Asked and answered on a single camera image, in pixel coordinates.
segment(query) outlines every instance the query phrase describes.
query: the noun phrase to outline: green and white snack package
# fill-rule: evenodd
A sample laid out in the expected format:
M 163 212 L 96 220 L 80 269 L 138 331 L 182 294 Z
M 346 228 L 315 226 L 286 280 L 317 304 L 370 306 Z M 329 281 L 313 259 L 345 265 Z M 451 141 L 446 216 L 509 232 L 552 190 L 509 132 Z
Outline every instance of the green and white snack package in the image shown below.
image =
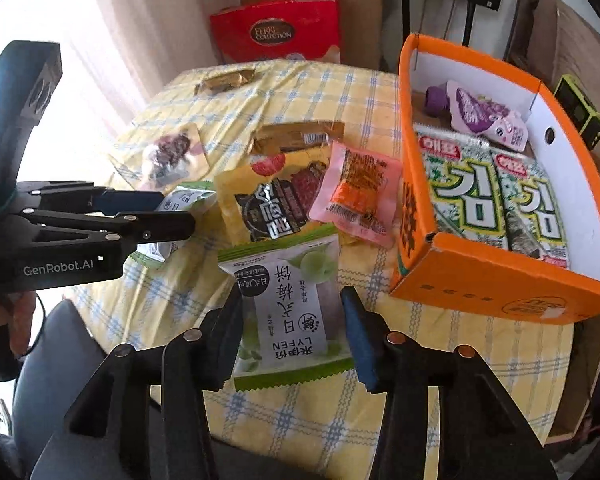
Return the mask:
M 508 249 L 498 176 L 488 142 L 414 124 L 441 231 Z
M 519 153 L 492 148 L 491 155 L 500 179 L 509 248 L 568 269 L 567 238 L 544 168 Z
M 198 219 L 211 209 L 216 201 L 216 192 L 212 182 L 182 182 L 164 197 L 156 211 L 190 211 Z M 185 243 L 186 240 L 139 244 L 138 249 L 131 254 L 131 257 L 145 267 L 158 269 Z
M 333 224 L 218 253 L 243 297 L 236 390 L 302 383 L 349 370 Z

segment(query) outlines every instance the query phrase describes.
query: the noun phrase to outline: black pole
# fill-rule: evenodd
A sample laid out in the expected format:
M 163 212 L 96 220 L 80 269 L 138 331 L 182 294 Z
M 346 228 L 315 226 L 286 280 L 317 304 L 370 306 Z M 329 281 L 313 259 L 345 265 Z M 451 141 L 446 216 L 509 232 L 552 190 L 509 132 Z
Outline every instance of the black pole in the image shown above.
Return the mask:
M 466 21 L 464 22 L 464 38 L 462 38 L 462 46 L 469 46 L 471 39 L 471 28 L 474 26 L 475 4 L 466 3 Z
M 411 33 L 411 7 L 409 0 L 402 0 L 402 42 L 407 41 Z

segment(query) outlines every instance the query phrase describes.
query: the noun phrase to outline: purple cap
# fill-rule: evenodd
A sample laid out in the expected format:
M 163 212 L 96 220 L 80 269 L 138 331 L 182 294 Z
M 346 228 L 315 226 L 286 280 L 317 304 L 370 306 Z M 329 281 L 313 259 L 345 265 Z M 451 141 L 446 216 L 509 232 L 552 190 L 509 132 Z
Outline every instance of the purple cap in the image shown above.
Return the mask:
M 432 117 L 438 117 L 445 110 L 449 110 L 449 98 L 446 96 L 445 89 L 439 86 L 427 88 L 424 98 L 425 113 Z

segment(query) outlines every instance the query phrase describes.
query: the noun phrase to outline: purple pouch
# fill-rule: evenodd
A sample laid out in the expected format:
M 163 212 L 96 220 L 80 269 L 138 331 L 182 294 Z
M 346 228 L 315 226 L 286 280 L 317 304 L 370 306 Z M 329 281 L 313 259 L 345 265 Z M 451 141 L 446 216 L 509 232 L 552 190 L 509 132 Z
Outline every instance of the purple pouch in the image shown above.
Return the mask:
M 484 135 L 517 152 L 525 149 L 528 131 L 519 112 L 485 98 L 475 98 L 455 81 L 448 81 L 445 86 L 446 89 L 437 86 L 427 89 L 427 114 L 437 116 L 449 110 L 451 126 L 456 131 Z

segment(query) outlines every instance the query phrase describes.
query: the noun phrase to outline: table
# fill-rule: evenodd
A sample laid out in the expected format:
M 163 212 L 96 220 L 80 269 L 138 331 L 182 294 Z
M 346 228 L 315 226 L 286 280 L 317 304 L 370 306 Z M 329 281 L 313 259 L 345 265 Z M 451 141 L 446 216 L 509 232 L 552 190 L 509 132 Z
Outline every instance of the table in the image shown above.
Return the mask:
M 115 171 L 107 185 L 137 186 L 144 147 L 192 122 L 205 147 L 208 180 L 245 163 L 251 134 L 260 124 L 272 122 L 341 120 L 347 144 L 400 158 L 395 75 L 286 60 L 239 66 L 244 67 L 256 68 L 256 81 L 216 97 L 195 96 L 194 88 L 201 79 L 225 72 L 225 67 L 192 70 L 174 79 L 110 147 Z M 217 251 L 228 246 L 216 207 L 161 269 L 147 270 L 128 259 L 119 280 L 74 286 L 65 294 L 106 351 L 121 342 L 138 349 L 162 345 L 224 303 L 233 279 L 218 269 Z M 474 346 L 544 442 L 562 394 L 573 327 L 394 300 L 387 294 L 394 258 L 395 249 L 362 242 L 344 246 L 338 280 L 343 286 L 354 285 L 369 310 L 423 346 L 449 351 L 462 343 Z M 159 400 L 158 391 L 152 394 Z M 384 396 L 366 393 L 350 370 L 250 392 L 235 392 L 229 381 L 218 393 L 206 392 L 205 402 L 211 433 L 221 440 L 327 478 L 364 479 L 378 440 Z M 436 475 L 438 416 L 437 391 L 430 388 L 426 478 Z

